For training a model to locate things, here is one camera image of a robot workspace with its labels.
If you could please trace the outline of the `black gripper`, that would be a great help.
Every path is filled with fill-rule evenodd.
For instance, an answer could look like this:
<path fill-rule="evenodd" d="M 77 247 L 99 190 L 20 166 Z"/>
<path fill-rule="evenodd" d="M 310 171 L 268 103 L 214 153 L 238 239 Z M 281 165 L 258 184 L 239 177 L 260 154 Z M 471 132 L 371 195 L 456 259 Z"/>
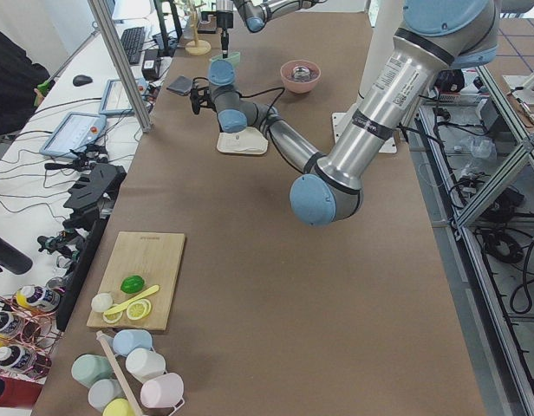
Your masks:
<path fill-rule="evenodd" d="M 229 52 L 229 29 L 232 28 L 232 13 L 229 11 L 217 12 L 217 27 L 220 28 L 220 41 L 222 56 L 224 59 L 228 57 Z"/>
<path fill-rule="evenodd" d="M 193 86 L 190 91 L 190 101 L 195 115 L 199 115 L 203 108 L 210 108 L 211 94 L 209 87 Z"/>

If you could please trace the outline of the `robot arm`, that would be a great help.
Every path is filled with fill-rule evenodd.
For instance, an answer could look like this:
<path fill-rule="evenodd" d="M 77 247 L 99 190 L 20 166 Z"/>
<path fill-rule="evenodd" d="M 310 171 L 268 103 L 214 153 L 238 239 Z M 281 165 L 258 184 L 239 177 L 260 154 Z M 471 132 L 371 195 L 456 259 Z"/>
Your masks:
<path fill-rule="evenodd" d="M 193 87 L 192 110 L 212 109 L 221 132 L 255 127 L 301 172 L 290 189 L 294 214 L 305 224 L 326 225 L 361 207 L 361 176 L 435 76 L 449 68 L 492 61 L 498 48 L 500 1 L 406 1 L 394 32 L 394 51 L 327 154 L 293 129 L 273 106 L 247 101 L 234 67 L 216 60 L 206 87 Z"/>
<path fill-rule="evenodd" d="M 322 3 L 317 0 L 260 1 L 254 4 L 245 0 L 221 0 L 215 2 L 217 28 L 220 29 L 222 57 L 229 55 L 229 29 L 234 27 L 234 12 L 240 16 L 244 26 L 251 33 L 260 32 L 269 21 L 297 10 L 307 10 Z"/>

